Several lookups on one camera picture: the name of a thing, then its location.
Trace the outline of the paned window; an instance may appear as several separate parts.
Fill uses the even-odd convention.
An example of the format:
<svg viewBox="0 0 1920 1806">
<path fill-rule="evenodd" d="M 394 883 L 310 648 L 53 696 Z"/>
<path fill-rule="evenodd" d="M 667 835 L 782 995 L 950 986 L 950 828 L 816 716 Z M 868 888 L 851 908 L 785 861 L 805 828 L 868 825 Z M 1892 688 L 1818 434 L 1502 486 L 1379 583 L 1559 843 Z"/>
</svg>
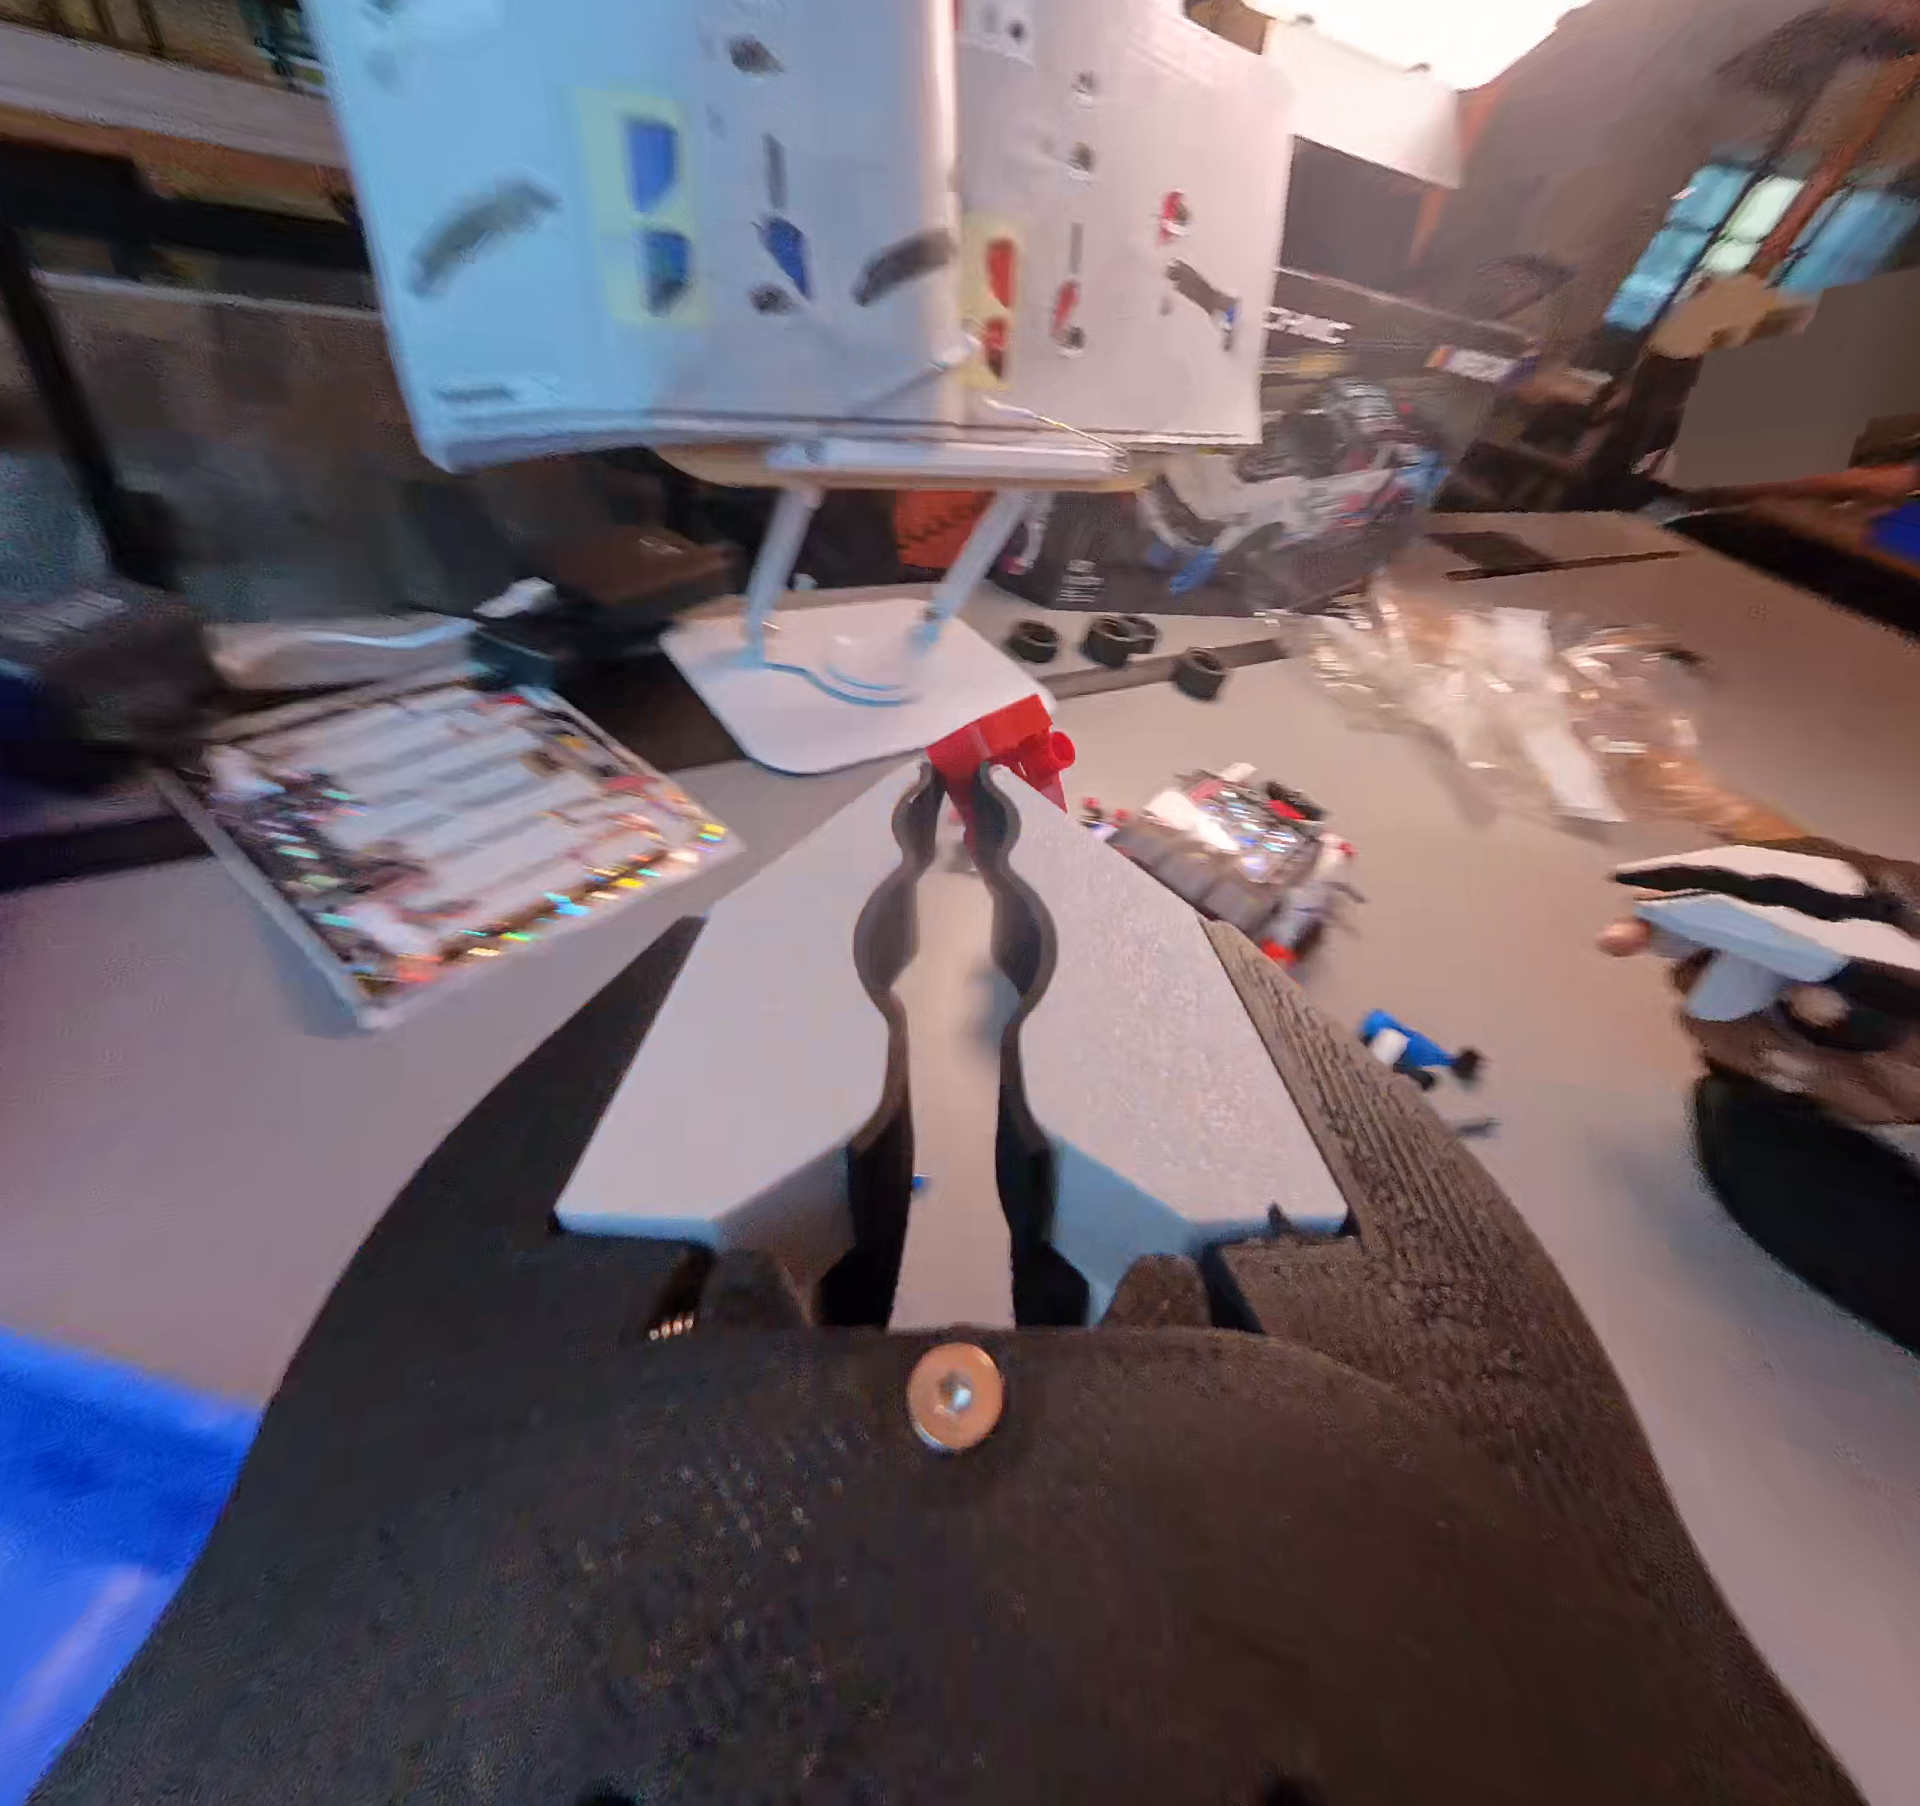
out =
<svg viewBox="0 0 1920 1806">
<path fill-rule="evenodd" d="M 1664 226 L 1613 285 L 1601 330 L 1647 333 L 1710 278 L 1745 271 L 1813 189 L 1813 157 L 1708 159 L 1670 198 Z M 1787 245 L 1780 291 L 1823 293 L 1899 265 L 1920 218 L 1920 165 L 1868 159 L 1813 211 Z"/>
</svg>

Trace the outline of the crumpled clear plastic bags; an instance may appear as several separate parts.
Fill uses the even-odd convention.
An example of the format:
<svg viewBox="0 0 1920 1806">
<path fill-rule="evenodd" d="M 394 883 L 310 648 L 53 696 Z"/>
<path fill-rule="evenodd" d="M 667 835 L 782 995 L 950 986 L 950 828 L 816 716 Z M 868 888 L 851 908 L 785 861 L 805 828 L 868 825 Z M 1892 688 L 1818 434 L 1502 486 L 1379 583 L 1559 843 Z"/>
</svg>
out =
<svg viewBox="0 0 1920 1806">
<path fill-rule="evenodd" d="M 1470 608 L 1376 581 L 1282 638 L 1350 720 L 1411 737 L 1476 804 L 1578 834 L 1680 825 L 1708 842 L 1806 842 L 1699 738 L 1708 664 L 1647 624 Z"/>
</svg>

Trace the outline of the open instruction booklet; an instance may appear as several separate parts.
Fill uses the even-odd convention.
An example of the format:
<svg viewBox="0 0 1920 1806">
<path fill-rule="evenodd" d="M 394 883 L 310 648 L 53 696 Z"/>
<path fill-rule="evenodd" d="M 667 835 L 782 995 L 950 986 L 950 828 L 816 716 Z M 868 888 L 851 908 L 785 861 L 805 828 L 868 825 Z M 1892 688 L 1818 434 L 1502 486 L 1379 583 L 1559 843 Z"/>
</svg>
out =
<svg viewBox="0 0 1920 1806">
<path fill-rule="evenodd" d="M 444 472 L 1259 438 L 1287 86 L 1181 0 L 300 0 Z"/>
</svg>

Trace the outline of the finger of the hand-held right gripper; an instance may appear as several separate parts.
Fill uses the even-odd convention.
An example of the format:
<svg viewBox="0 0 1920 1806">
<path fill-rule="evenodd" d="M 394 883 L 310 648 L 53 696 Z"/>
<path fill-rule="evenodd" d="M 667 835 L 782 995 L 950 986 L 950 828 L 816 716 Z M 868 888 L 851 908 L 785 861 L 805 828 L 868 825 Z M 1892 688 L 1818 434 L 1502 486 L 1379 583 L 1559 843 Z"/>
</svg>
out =
<svg viewBox="0 0 1920 1806">
<path fill-rule="evenodd" d="M 1857 942 L 1837 922 L 1736 897 L 1647 897 L 1634 916 L 1670 957 L 1699 957 L 1685 986 L 1696 1022 L 1742 1022 L 1767 1013 L 1787 990 L 1829 986 L 1853 961 Z"/>
<path fill-rule="evenodd" d="M 1909 876 L 1881 858 L 1857 858 L 1829 842 L 1715 843 L 1683 858 L 1625 861 L 1613 879 L 1650 897 L 1722 897 L 1787 908 L 1813 922 L 1909 922 Z"/>
</svg>

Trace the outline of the person's right hand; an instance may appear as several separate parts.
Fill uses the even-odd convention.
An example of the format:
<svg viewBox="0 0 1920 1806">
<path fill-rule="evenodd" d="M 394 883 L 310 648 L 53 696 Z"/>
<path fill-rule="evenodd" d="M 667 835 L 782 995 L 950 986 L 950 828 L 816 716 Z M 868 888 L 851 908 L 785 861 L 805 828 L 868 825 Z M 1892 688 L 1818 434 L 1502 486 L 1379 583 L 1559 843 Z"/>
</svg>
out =
<svg viewBox="0 0 1920 1806">
<path fill-rule="evenodd" d="M 1668 948 L 1670 942 L 1638 916 L 1623 916 L 1598 932 L 1598 953 L 1605 957 L 1655 953 L 1668 961 L 1680 1025 L 1708 1069 L 1803 1099 L 1853 1125 L 1917 1125 L 1917 997 L 1860 1001 L 1840 986 L 1787 986 L 1745 1019 L 1699 1019 L 1692 997 L 1710 957 L 1670 957 Z"/>
</svg>

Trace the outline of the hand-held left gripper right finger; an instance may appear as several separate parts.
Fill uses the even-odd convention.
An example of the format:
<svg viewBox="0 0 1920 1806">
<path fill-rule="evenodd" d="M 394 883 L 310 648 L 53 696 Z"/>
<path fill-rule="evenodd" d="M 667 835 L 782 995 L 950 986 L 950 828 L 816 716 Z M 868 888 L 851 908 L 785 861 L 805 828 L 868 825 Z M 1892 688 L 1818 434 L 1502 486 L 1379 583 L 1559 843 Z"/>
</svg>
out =
<svg viewBox="0 0 1920 1806">
<path fill-rule="evenodd" d="M 1141 1259 L 1331 1244 L 1350 1195 L 1204 916 L 1012 769 L 975 778 L 993 899 L 993 1189 L 1024 1329 L 1088 1329 Z"/>
</svg>

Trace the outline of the lego race car model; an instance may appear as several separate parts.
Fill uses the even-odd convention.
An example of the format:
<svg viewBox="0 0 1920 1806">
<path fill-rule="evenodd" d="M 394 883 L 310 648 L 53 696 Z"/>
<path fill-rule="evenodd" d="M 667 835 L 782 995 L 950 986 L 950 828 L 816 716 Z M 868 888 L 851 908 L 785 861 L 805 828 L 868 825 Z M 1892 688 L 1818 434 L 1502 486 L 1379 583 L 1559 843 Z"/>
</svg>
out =
<svg viewBox="0 0 1920 1806">
<path fill-rule="evenodd" d="M 1325 804 L 1250 764 L 1182 771 L 1141 809 L 1080 799 L 1088 834 L 1269 961 L 1300 966 L 1350 904 L 1357 848 Z"/>
</svg>

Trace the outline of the white book stand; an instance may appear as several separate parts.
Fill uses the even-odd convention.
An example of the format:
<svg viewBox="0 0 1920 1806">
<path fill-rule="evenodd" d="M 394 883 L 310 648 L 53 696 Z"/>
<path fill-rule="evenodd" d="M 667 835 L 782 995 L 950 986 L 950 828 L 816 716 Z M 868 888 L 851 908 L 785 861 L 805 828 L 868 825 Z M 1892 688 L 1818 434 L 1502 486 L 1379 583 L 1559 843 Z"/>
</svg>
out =
<svg viewBox="0 0 1920 1806">
<path fill-rule="evenodd" d="M 672 447 L 664 460 L 718 486 L 774 489 L 774 519 L 734 611 L 658 636 L 707 716 L 759 769 L 831 778 L 894 762 L 1040 691 L 1040 678 L 962 619 L 1033 500 L 1134 489 L 1149 461 L 1088 432 L 1017 428 L 932 438 L 796 434 Z M 837 489 L 985 489 L 956 561 L 925 601 L 788 608 L 805 531 Z"/>
</svg>

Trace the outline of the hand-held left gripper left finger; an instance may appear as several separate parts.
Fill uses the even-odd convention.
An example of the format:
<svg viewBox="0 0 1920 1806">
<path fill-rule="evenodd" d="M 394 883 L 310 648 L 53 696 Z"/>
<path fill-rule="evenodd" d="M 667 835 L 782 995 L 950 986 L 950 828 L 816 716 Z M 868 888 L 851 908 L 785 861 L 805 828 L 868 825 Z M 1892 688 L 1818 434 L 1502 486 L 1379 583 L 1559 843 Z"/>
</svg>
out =
<svg viewBox="0 0 1920 1806">
<path fill-rule="evenodd" d="M 894 769 L 718 899 L 555 1222 L 768 1253 L 825 1325 L 885 1329 L 915 1198 L 919 879 L 937 771 Z"/>
</svg>

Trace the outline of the holographic sticker sheet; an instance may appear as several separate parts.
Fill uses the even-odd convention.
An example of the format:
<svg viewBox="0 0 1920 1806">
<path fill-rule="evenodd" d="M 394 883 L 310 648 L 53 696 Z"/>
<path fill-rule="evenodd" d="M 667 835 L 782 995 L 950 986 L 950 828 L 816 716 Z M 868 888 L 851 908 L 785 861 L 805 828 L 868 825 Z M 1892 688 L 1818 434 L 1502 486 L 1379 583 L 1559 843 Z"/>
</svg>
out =
<svg viewBox="0 0 1920 1806">
<path fill-rule="evenodd" d="M 154 784 L 358 1030 L 746 848 L 561 691 L 473 667 L 226 716 Z"/>
</svg>

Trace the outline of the black lego set box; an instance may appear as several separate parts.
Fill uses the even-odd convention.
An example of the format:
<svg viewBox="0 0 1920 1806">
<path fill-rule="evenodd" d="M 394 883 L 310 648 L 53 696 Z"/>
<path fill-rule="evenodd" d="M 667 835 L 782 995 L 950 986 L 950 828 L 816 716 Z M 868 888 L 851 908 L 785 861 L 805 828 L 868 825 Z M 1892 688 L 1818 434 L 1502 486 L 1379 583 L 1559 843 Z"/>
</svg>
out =
<svg viewBox="0 0 1920 1806">
<path fill-rule="evenodd" d="M 1259 438 L 1131 496 L 1040 500 L 993 586 L 1044 611 L 1287 615 L 1365 586 L 1429 519 L 1497 395 L 1539 358 L 1510 320 L 1274 271 Z"/>
</svg>

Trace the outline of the black lego tyres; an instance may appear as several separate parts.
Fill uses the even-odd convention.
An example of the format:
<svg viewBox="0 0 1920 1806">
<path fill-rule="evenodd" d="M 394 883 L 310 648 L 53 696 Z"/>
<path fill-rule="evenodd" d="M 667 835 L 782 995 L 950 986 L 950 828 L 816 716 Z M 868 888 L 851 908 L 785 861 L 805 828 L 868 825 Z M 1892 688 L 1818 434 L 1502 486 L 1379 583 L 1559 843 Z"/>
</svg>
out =
<svg viewBox="0 0 1920 1806">
<path fill-rule="evenodd" d="M 1171 682 L 1171 659 L 1181 655 L 1176 648 L 1167 650 L 1154 650 L 1149 659 L 1134 659 L 1128 667 L 1057 667 L 1057 672 L 1048 672 L 1040 675 L 1040 682 L 1057 700 L 1089 700 L 1089 696 L 1114 696 L 1114 691 L 1141 691 L 1141 688 L 1176 688 Z M 1265 664 L 1279 664 L 1287 659 L 1287 648 L 1282 638 L 1274 636 L 1254 636 L 1254 638 L 1238 638 L 1238 643 L 1224 643 L 1218 648 L 1230 664 L 1230 675 L 1243 672 L 1243 667 L 1265 667 Z"/>
</svg>

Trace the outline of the red lego piece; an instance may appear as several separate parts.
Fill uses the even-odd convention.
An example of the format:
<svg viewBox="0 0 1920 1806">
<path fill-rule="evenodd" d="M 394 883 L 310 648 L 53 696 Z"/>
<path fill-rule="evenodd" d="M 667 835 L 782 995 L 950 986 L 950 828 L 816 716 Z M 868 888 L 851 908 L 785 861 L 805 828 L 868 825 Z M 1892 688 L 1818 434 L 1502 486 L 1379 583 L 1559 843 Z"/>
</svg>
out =
<svg viewBox="0 0 1920 1806">
<path fill-rule="evenodd" d="M 1015 771 L 1025 790 L 1066 812 L 1064 778 L 1075 762 L 1075 743 L 1054 729 L 1054 710 L 1044 691 L 1025 691 L 925 749 L 925 764 L 942 779 L 962 820 L 967 853 L 975 853 L 977 842 L 977 779 L 985 769 Z"/>
</svg>

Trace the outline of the black and blue lego subassembly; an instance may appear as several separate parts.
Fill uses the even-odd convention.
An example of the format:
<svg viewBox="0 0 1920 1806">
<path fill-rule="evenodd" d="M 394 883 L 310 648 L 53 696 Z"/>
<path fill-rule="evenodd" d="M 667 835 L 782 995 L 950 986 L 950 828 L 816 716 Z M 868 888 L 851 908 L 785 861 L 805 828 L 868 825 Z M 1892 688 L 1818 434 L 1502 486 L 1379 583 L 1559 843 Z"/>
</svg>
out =
<svg viewBox="0 0 1920 1806">
<path fill-rule="evenodd" d="M 1357 1038 L 1379 1065 L 1407 1078 L 1416 1091 L 1436 1091 L 1440 1078 L 1476 1087 L 1484 1069 L 1482 1050 L 1440 1045 L 1385 1011 L 1365 1013 Z"/>
</svg>

